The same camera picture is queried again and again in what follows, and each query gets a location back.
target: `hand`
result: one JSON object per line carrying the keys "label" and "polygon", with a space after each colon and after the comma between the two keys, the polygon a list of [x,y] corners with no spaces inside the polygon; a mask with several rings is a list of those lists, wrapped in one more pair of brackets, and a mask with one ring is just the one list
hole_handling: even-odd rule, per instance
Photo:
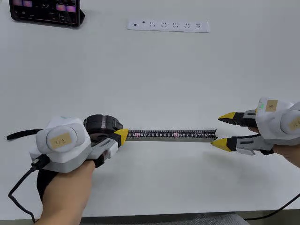
{"label": "hand", "polygon": [[38,225],[78,225],[88,202],[93,161],[84,162],[70,173],[58,173],[42,197],[43,213]]}
{"label": "hand", "polygon": [[[249,130],[259,133],[257,128],[249,127]],[[300,145],[274,145],[273,151],[286,158],[287,161],[300,168]]]}

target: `measuring tape blade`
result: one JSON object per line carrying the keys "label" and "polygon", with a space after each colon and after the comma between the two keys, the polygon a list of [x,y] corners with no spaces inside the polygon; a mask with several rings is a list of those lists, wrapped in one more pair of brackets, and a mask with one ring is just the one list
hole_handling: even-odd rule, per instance
{"label": "measuring tape blade", "polygon": [[212,142],[216,129],[211,130],[130,130],[126,141]]}

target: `black cable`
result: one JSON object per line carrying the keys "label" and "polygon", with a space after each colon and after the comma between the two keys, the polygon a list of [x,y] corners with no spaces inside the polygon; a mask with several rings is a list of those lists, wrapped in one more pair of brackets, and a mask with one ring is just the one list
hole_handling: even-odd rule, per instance
{"label": "black cable", "polygon": [[17,139],[17,138],[20,138],[20,137],[26,137],[26,136],[29,136],[29,135],[35,135],[40,130],[41,129],[19,131],[19,132],[13,133],[11,135],[8,135],[6,138],[8,140],[13,140],[13,139]]}
{"label": "black cable", "polygon": [[13,201],[13,203],[23,212],[29,214],[31,216],[32,222],[35,223],[36,220],[34,215],[29,210],[25,209],[15,197],[13,197],[13,193],[18,189],[18,187],[23,183],[23,181],[34,171],[43,169],[48,163],[50,163],[50,158],[47,155],[40,155],[31,163],[31,168],[19,179],[16,185],[10,190],[8,193],[8,197]]}
{"label": "black cable", "polygon": [[245,219],[246,221],[251,221],[251,220],[258,220],[258,219],[265,219],[265,218],[269,218],[273,215],[275,215],[276,213],[280,212],[281,210],[283,210],[285,207],[287,207],[288,205],[290,205],[291,203],[293,203],[294,201],[296,201],[298,198],[300,197],[300,193],[295,196],[292,200],[290,200],[287,204],[285,204],[284,206],[282,206],[280,209],[266,215],[266,216],[263,216],[263,217],[255,217],[255,218],[247,218]]}
{"label": "black cable", "polygon": [[15,197],[13,197],[13,193],[18,189],[18,187],[23,183],[23,181],[32,173],[34,172],[35,169],[30,168],[23,176],[22,178],[16,183],[16,185],[13,187],[13,189],[11,189],[11,191],[8,193],[8,197],[13,201],[13,203],[23,212],[29,214],[31,216],[31,219],[33,221],[33,223],[36,222],[34,215],[32,212],[28,211],[27,209],[25,209],[17,200]]}

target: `black glove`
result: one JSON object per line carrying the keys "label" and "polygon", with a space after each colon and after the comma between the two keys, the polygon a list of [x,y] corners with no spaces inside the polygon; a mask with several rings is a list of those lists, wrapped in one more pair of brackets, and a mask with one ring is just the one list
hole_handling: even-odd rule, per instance
{"label": "black glove", "polygon": [[[95,167],[98,168],[104,164],[104,156],[101,155],[98,159],[93,160]],[[58,172],[49,170],[40,170],[37,175],[37,191],[41,201],[43,202],[44,192],[46,187],[50,184],[53,178],[58,174]]]}

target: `table surface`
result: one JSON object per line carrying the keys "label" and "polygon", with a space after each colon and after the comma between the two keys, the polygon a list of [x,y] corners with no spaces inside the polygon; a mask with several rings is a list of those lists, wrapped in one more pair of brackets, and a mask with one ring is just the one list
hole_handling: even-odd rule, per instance
{"label": "table surface", "polygon": [[[34,137],[54,115],[109,114],[128,128],[216,127],[261,96],[299,101],[298,0],[82,0],[79,29],[14,22],[0,5],[0,219],[29,218],[7,193],[30,166]],[[127,19],[210,20],[211,33],[126,30]],[[93,175],[84,216],[273,210],[299,192],[279,155],[208,143],[127,142]],[[36,174],[16,192],[37,216]],[[288,208],[299,209],[300,200]]]}

